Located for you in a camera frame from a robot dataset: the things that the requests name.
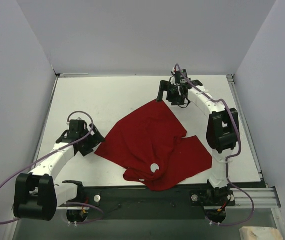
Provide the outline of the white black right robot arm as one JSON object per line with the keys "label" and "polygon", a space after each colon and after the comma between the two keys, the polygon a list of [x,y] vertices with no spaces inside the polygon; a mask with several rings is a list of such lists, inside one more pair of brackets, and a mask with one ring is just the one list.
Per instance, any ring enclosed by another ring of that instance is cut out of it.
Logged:
{"label": "white black right robot arm", "polygon": [[212,167],[209,183],[214,189],[228,186],[229,163],[240,155],[242,144],[239,130],[238,111],[229,108],[223,99],[215,100],[198,80],[173,84],[162,80],[156,100],[166,100],[173,106],[195,104],[208,117],[206,140],[212,149]]}

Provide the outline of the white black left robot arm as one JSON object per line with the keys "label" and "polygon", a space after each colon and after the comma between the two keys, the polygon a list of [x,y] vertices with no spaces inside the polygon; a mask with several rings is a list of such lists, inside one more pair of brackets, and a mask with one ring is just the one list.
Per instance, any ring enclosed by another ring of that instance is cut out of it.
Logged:
{"label": "white black left robot arm", "polygon": [[87,204],[89,198],[81,181],[55,180],[77,154],[85,157],[104,141],[105,138],[93,123],[87,124],[81,119],[71,120],[69,128],[56,140],[49,156],[29,173],[21,173],[16,178],[14,216],[50,221],[61,205]]}

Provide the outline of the red t-shirt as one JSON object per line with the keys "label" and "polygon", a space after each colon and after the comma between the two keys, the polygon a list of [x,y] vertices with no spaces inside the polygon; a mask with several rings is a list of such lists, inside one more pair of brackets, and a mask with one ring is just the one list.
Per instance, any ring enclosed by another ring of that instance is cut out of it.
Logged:
{"label": "red t-shirt", "polygon": [[212,167],[211,154],[187,133],[163,101],[153,100],[118,121],[95,154],[125,168],[126,181],[165,191]]}

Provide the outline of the round painted brooch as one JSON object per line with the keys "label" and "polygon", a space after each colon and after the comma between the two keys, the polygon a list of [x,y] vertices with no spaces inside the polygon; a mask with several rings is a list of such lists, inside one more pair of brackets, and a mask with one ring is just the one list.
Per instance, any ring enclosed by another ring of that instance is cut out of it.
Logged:
{"label": "round painted brooch", "polygon": [[150,166],[150,170],[155,173],[156,171],[158,171],[160,169],[159,165],[157,163],[153,163]]}

